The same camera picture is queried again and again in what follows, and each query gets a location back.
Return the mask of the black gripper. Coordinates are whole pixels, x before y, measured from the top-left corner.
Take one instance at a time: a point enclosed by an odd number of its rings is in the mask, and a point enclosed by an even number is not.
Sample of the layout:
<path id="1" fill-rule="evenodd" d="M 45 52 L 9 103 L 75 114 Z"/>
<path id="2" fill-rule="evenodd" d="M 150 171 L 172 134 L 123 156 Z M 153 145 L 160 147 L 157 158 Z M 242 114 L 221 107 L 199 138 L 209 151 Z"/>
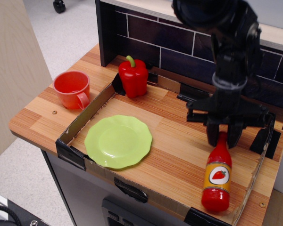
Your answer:
<path id="1" fill-rule="evenodd" d="M 263 127 L 268 123 L 269 110 L 266 106 L 241 97 L 247 79 L 238 84 L 218 77 L 212 81 L 216 91 L 211 97 L 187 103 L 187 121 L 204 123 L 207 126 L 208 143 L 213 147 L 218 142 L 219 124 L 227 124 L 227 144 L 231 149 L 236 147 L 247 126 Z"/>

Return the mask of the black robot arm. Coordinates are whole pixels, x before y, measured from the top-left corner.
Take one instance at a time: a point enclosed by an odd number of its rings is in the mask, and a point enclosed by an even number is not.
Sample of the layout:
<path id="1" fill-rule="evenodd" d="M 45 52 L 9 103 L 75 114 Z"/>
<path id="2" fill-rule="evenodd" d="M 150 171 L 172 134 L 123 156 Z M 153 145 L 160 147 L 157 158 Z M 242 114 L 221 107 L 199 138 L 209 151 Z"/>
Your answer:
<path id="1" fill-rule="evenodd" d="M 263 127 L 268 114 L 241 96 L 262 63 L 257 15 L 243 0 L 175 0 L 173 10 L 184 25 L 210 35 L 216 64 L 214 94 L 188 102 L 187 121 L 206 126 L 211 146 L 217 145 L 219 126 L 227 125 L 227 144 L 233 148 L 245 128 Z"/>

